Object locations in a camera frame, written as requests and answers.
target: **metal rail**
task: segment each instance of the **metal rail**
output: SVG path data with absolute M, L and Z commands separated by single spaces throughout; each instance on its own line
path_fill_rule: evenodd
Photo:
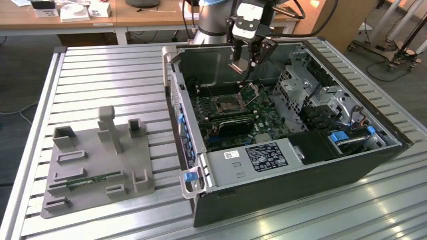
M 427 236 L 427 130 L 336 49 L 314 46 L 415 146 L 358 183 L 202 228 L 183 198 L 180 163 L 163 85 L 167 44 L 76 47 L 53 56 L 0 239 L 418 239 Z M 97 127 L 97 107 L 116 124 L 147 123 L 156 191 L 52 219 L 40 217 L 55 127 Z

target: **black cable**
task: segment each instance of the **black cable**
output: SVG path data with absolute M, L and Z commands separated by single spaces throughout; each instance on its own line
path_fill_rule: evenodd
M 411 33 L 408 34 L 408 36 L 403 42 L 402 49 L 398 54 L 402 54 L 403 52 L 406 52 L 406 49 L 410 47 L 416 35 L 420 33 L 420 30 L 426 25 L 426 18 L 427 18 L 427 12 L 426 12 L 424 16 L 422 17 L 420 21 L 418 22 L 416 27 L 412 29 Z
M 0 46 L 7 43 L 7 40 L 8 40 L 8 36 L 4 37 L 3 43 L 0 43 Z
M 0 188 L 13 187 L 13 182 L 11 183 L 0 183 Z
M 195 29 L 196 28 L 196 24 L 195 24 L 195 0 L 191 0 L 191 19 L 192 19 L 192 28 Z
M 367 41 L 368 41 L 368 45 L 371 46 L 371 39 L 370 39 L 370 34 L 368 34 L 368 23 L 367 23 L 367 21 L 368 21 L 368 18 L 366 17 L 364 18 L 364 33 L 366 33 L 366 36 L 367 36 Z
M 395 77 L 394 79 L 390 79 L 390 80 L 383 80 L 383 79 L 378 78 L 378 77 L 374 76 L 372 73 L 370 72 L 370 68 L 374 67 L 375 65 L 380 65 L 380 64 L 386 63 L 386 61 L 387 61 L 387 60 L 384 59 L 383 61 L 380 61 L 380 62 L 378 62 L 378 63 L 374 63 L 374 64 L 371 64 L 370 66 L 366 67 L 366 72 L 367 72 L 367 74 L 370 74 L 370 76 L 371 76 L 374 79 L 376 79 L 378 81 L 384 82 L 384 83 L 391 83 L 391 82 L 396 81 L 399 78 L 403 78 L 406 75 L 408 75 L 408 74 L 411 73 L 411 72 L 408 71 L 406 74 L 402 74 L 400 76 L 398 76 L 398 77 Z
M 183 21 L 184 21 L 186 31 L 187 31 L 188 38 L 192 39 L 192 37 L 190 36 L 190 32 L 188 32 L 188 26 L 187 26 L 187 21 L 186 21 L 184 9 L 186 9 L 186 0 L 182 1 L 182 19 L 183 19 Z
M 129 32 L 129 34 L 131 34 L 131 37 L 136 38 L 136 39 L 140 40 L 140 41 L 144 41 L 144 40 L 140 39 L 137 36 L 135 36 L 135 33 L 133 33 L 133 32 Z
M 411 7 L 414 6 L 414 4 L 415 4 L 418 1 L 419 1 L 419 0 L 415 0 L 415 1 L 412 2 L 412 4 L 408 6 L 408 10 L 411 9 Z M 395 23 L 394 23 L 390 31 L 388 31 L 387 34 L 386 34 L 386 41 L 388 41 L 388 35 L 390 35 L 390 33 L 392 32 L 392 30 L 395 29 L 395 26 L 396 26 L 398 22 L 400 22 L 400 20 L 402 20 L 404 17 L 406 17 L 406 15 L 403 15 L 403 16 L 399 18 L 399 20 L 395 21 Z
M 279 33 L 279 32 L 272 32 L 270 34 L 270 36 L 280 37 L 280 38 L 310 38 L 310 37 L 318 35 L 320 33 L 320 31 L 326 28 L 326 26 L 327 26 L 327 24 L 328 24 L 328 22 L 330 22 L 330 20 L 331 20 L 331 18 L 334 16 L 335 10 L 336 10 L 336 8 L 339 6 L 339 1 L 340 0 L 335 0 L 332 11 L 331 11 L 330 15 L 327 16 L 327 19 L 326 19 L 323 25 L 319 27 L 319 29 L 316 31 L 314 31 L 310 34 L 284 34 L 284 33 Z
M 129 33 L 140 36 L 140 35 L 143 35 L 145 32 L 143 31 L 140 34 L 137 34 L 137 33 L 135 33 L 135 32 L 131 31 Z
M 155 34 L 153 34 L 153 37 L 152 37 L 152 39 L 151 39 L 149 43 L 152 43 L 152 42 L 155 41 L 156 36 L 158 36 L 158 33 L 159 33 L 159 31 L 155 31 Z
M 303 7 L 302 7 L 302 5 L 300 5 L 300 3 L 299 3 L 298 0 L 294 0 L 294 2 L 295 2 L 295 5 L 296 5 L 296 7 L 298 7 L 298 9 L 299 9 L 299 11 L 300 11 L 300 16 L 296 15 L 294 18 L 295 18 L 295 19 L 299 19 L 299 20 L 303 20 L 303 19 L 306 19 L 304 9 L 303 9 Z
M 319 82 L 319 84 L 315 86 L 314 90 L 312 90 L 312 93 L 310 94 L 310 96 L 307 97 L 307 99 L 304 100 L 304 102 L 302 103 L 302 107 L 300 107 L 300 110 L 303 110 L 303 107 L 306 107 L 307 103 L 310 102 L 310 100 L 314 98 L 316 92 L 319 91 L 322 87 L 322 83 Z
M 390 82 L 396 81 L 399 78 L 404 77 L 406 75 L 408 75 L 408 74 L 411 73 L 411 72 L 407 72 L 406 74 L 395 77 L 395 78 L 391 79 L 391 80 L 384 80 L 384 79 L 378 78 L 378 77 L 374 76 L 372 73 L 370 72 L 370 68 L 374 67 L 375 65 L 380 65 L 380 64 L 386 63 L 386 62 L 388 61 L 388 59 L 387 59 L 383 55 L 380 55 L 379 53 L 371 51 L 370 49 L 366 49 L 366 48 L 363 48 L 363 47 L 362 47 L 362 49 L 366 50 L 368 53 L 375 54 L 375 55 L 378 55 L 378 56 L 380 56 L 380 57 L 383 58 L 383 61 L 382 61 L 382 62 L 374 63 L 374 64 L 371 64 L 370 66 L 366 67 L 366 72 L 367 72 L 367 74 L 368 74 L 374 79 L 376 79 L 378 81 L 384 82 L 384 83 L 390 83 Z

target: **motherboard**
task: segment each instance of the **motherboard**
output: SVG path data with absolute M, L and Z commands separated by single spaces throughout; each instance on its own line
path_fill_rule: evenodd
M 208 152 L 286 138 L 290 130 L 263 84 L 236 84 L 228 92 L 196 86 L 191 99 Z

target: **cable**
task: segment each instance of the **cable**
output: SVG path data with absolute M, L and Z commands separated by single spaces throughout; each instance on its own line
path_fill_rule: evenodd
M 374 64 L 371 64 L 370 66 L 366 67 L 366 72 L 367 72 L 367 74 L 368 74 L 374 79 L 376 79 L 378 81 L 384 82 L 384 83 L 390 83 L 390 82 L 396 81 L 399 78 L 403 78 L 406 75 L 408 75 L 408 74 L 411 73 L 411 72 L 407 72 L 406 74 L 398 76 L 396 78 L 394 78 L 394 79 L 391 79 L 391 80 L 383 80 L 383 79 L 378 78 L 378 77 L 374 76 L 372 73 L 370 72 L 370 68 L 374 67 L 375 65 L 380 65 L 380 64 L 386 63 L 386 62 L 388 61 L 388 59 L 387 59 L 383 55 L 380 55 L 379 53 L 371 51 L 370 49 L 366 49 L 366 48 L 362 48 L 362 49 L 366 50 L 368 53 L 375 54 L 375 55 L 378 55 L 378 56 L 380 56 L 380 57 L 383 58 L 383 61 L 380 61 L 380 62 L 378 62 L 378 63 L 374 63 Z
M 7 43 L 7 40 L 8 40 L 8 36 L 4 37 L 3 43 L 0 43 L 0 46 Z
M 191 19 L 192 19 L 192 29 L 196 29 L 196 24 L 195 24 L 195 0 L 191 0 Z
M 298 7 L 298 9 L 299 9 L 299 11 L 300 11 L 300 16 L 296 15 L 294 18 L 295 18 L 295 19 L 299 19 L 299 20 L 303 20 L 303 19 L 306 19 L 304 9 L 303 9 L 303 7 L 302 7 L 302 5 L 300 5 L 300 3 L 299 3 L 298 0 L 294 0 L 294 2 L 295 2 L 295 5 L 296 5 L 296 7 Z
M 380 65 L 380 64 L 383 64 L 383 63 L 386 63 L 386 62 L 387 62 L 387 60 L 384 59 L 382 62 L 374 63 L 374 64 L 371 64 L 370 66 L 366 67 L 366 72 L 367 72 L 367 74 L 370 74 L 370 76 L 371 76 L 372 78 L 375 78 L 378 81 L 384 82 L 384 83 L 391 83 L 391 82 L 396 81 L 399 78 L 403 78 L 406 75 L 408 75 L 408 74 L 411 73 L 411 72 L 408 71 L 406 74 L 402 74 L 400 76 L 395 77 L 395 78 L 391 79 L 391 80 L 383 80 L 383 79 L 378 78 L 378 77 L 374 76 L 372 73 L 370 72 L 370 68 L 374 67 L 375 65 Z
M 192 40 L 192 37 L 190 36 L 190 32 L 188 32 L 188 26 L 187 26 L 187 21 L 186 21 L 184 9 L 186 9 L 186 0 L 182 1 L 182 19 L 183 19 L 183 21 L 184 21 L 186 32 L 187 32 L 187 35 L 188 35 L 188 39 Z
M 32 126 L 33 123 L 32 123 L 32 121 L 29 121 L 29 119 L 24 116 L 23 112 L 20 112 L 19 115 L 20 115 L 21 118 L 29 123 L 29 125 Z
M 135 33 L 135 32 L 131 31 L 129 33 L 140 36 L 140 35 L 143 35 L 145 32 L 143 31 L 140 34 L 137 34 L 137 33 Z
M 25 106 L 20 111 L 13 111 L 13 112 L 0 112 L 0 116 L 11 116 L 15 114 L 19 114 L 21 118 L 29 123 L 29 125 L 33 125 L 32 121 L 24 116 L 23 112 L 27 111 L 32 106 L 37 105 L 39 101 L 32 103 L 31 105 Z
M 152 42 L 155 41 L 155 39 L 156 39 L 156 37 L 158 37 L 158 33 L 159 33 L 159 31 L 155 32 L 153 37 L 152 37 L 149 43 L 152 43 Z
M 412 2 L 412 4 L 408 6 L 408 9 L 411 9 L 411 7 L 414 6 L 414 4 L 415 4 L 418 1 L 419 1 L 419 0 L 415 0 L 415 1 Z M 400 20 L 402 20 L 404 17 L 406 17 L 406 15 L 403 15 L 403 16 L 399 18 L 399 20 L 395 21 L 395 23 L 394 23 L 390 31 L 388 31 L 387 34 L 386 34 L 386 41 L 388 41 L 388 35 L 390 35 L 390 33 L 392 32 L 392 30 L 395 29 L 395 26 L 396 26 L 398 22 L 400 22 Z
M 300 111 L 299 111 L 299 114 L 302 113 L 303 111 L 303 107 L 306 107 L 307 103 L 310 102 L 310 100 L 314 98 L 318 90 L 320 89 L 322 87 L 322 83 L 319 82 L 318 86 L 315 86 L 314 90 L 312 90 L 312 93 L 310 94 L 310 96 L 307 97 L 307 99 L 304 100 L 304 102 L 302 103 L 302 107 L 300 107 Z
M 133 32 L 129 32 L 129 34 L 131 34 L 131 36 L 132 36 L 133 38 L 136 38 L 137 40 L 144 41 L 143 39 L 140 39 L 137 36 L 133 35 Z
M 0 188 L 4 188 L 4 187 L 13 187 L 13 182 L 11 183 L 0 183 Z
M 320 31 L 326 28 L 326 26 L 327 26 L 327 24 L 328 24 L 328 22 L 330 22 L 330 20 L 331 20 L 331 18 L 334 16 L 335 10 L 336 10 L 336 8 L 339 6 L 339 1 L 340 0 L 335 0 L 332 11 L 331 11 L 330 15 L 327 16 L 327 19 L 326 19 L 323 25 L 319 27 L 319 29 L 316 31 L 314 31 L 310 34 L 283 34 L 283 33 L 279 33 L 279 32 L 272 32 L 270 34 L 270 36 L 282 37 L 282 38 L 310 38 L 310 37 L 318 35 L 320 33 Z
M 370 39 L 368 28 L 367 28 L 367 25 L 368 25 L 367 21 L 368 21 L 368 18 L 366 17 L 364 18 L 364 33 L 366 33 L 366 36 L 367 36 L 368 45 L 371 46 L 371 39 Z

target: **table leg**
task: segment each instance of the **table leg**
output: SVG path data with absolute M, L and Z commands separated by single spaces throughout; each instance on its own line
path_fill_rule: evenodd
M 115 28 L 115 35 L 117 37 L 119 45 L 128 45 L 127 32 L 128 32 L 127 27 L 116 27 Z

